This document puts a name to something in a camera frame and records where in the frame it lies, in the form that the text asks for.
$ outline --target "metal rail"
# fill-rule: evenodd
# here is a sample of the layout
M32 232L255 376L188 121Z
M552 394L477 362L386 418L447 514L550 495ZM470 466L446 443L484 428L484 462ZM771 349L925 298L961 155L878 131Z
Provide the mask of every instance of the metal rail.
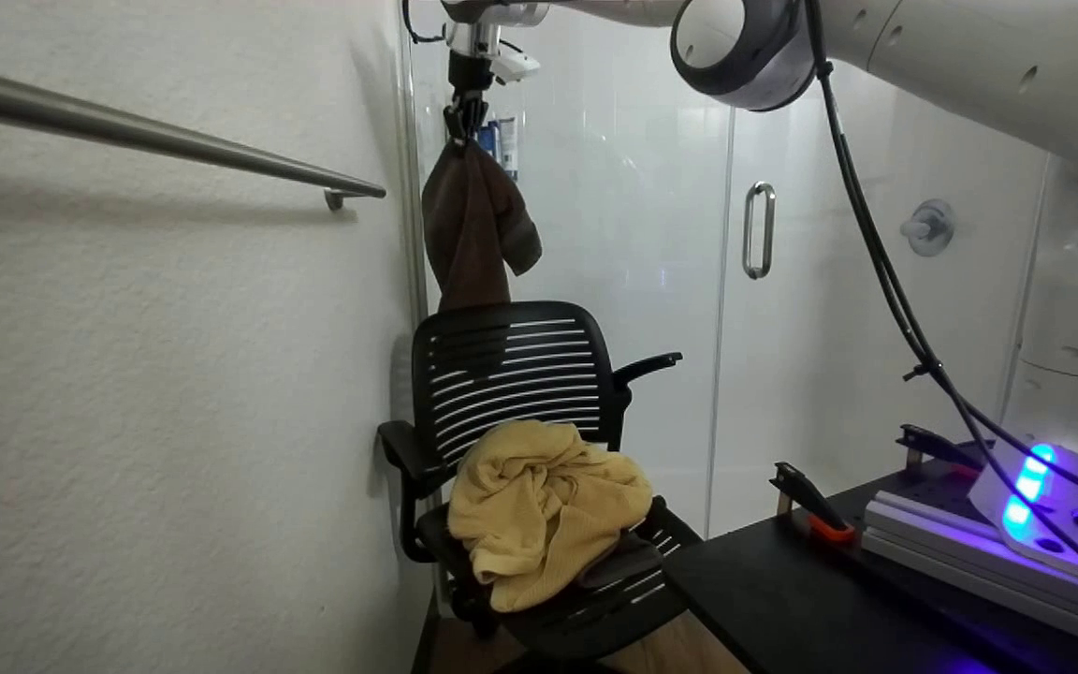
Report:
M94 100L62 96L52 90L11 84L11 80L0 80L0 122L144 151L144 155L167 155L167 156L203 161L203 163L224 163L240 173L263 173L278 178L316 185L316 187L328 187L328 206L341 206L345 200L386 195L386 187L365 185L365 178L351 178L316 163L288 161L255 145L199 135L188 126L130 116L123 109L103 109Z

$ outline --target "cabinet handle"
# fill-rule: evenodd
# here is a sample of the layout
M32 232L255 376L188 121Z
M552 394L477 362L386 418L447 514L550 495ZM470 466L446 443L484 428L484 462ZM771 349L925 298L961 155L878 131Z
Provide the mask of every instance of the cabinet handle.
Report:
M752 261L752 210L762 201L762 255ZM749 201L744 201L744 221L739 221L739 270L761 282L771 272L771 247L774 247L774 187L771 185L752 185Z

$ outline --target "black mesh chair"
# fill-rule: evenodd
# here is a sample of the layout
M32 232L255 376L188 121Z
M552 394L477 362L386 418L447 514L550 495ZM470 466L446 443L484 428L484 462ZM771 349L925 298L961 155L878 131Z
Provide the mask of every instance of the black mesh chair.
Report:
M502 418L575 423L588 443L617 449L627 382L682 356L656 356L610 369L595 317L573 302L502 302L432 313L410 343L410 423L380 423L377 449L401 470L401 548L442 567L442 594L477 636L504 625L526 656L504 669L610 669L595 659L638 641L682 599L661 579L661 558L694 542L661 499L621 550L585 579L522 614L495 614L476 585L462 542L446 530L446 507L417 518L456 474L462 454Z

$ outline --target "floor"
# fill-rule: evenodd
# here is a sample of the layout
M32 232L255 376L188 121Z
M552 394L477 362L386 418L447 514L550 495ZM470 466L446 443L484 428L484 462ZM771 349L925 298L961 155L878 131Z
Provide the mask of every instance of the floor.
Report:
M518 648L504 634L484 643L462 623L442 623L432 634L430 674L495 674L515 656ZM744 674L744 668L692 614L674 617L607 661L626 674Z

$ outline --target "black cable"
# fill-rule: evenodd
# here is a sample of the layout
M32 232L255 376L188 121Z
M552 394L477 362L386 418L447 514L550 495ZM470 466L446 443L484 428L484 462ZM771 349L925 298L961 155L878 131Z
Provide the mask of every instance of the black cable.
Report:
M410 0L401 0L401 21L410 32L415 44L432 44L447 37L447 26L442 26L439 32L417 32L415 20L410 20Z
M1020 449L1024 456L1038 456L1024 443L1016 443L1014 433L1005 433L1004 428L996 428L981 408L974 408L951 382L948 368L934 361L913 307L910 307L910 297L893 272L893 261L878 240L878 228L877 228L877 218L867 210L867 200L865 200L865 187L855 178L855 168L854 168L854 156L849 156L849 145L845 145L845 135L839 126L839 106L833 106L833 90L832 90L832 59L823 51L823 21L820 21L820 5L814 0L805 0L809 5L809 42L810 42L810 51L814 51L814 80L823 87L823 109L825 109L825 126L832 126L832 141L833 141L833 155L839 155L839 173L842 173L842 187L849 195L849 206L854 206L854 218L855 218L855 228L862 228L862 240L867 247L867 257L872 257L872 270L877 270L877 282L883 288L883 298L887 298L887 309L893 317L893 327L900 329L910 353L916 356L916 369L926 376L955 406L956 418L965 423L965 432L974 433L974 444L978 454L985 456L985 466L993 469L993 474L1061 542L1078 555L1078 542L1043 514L1038 510L1010 478L1005 470L998 469L998 462L993 456L985 433L978 423L985 423L993 433L998 433L1005 444Z

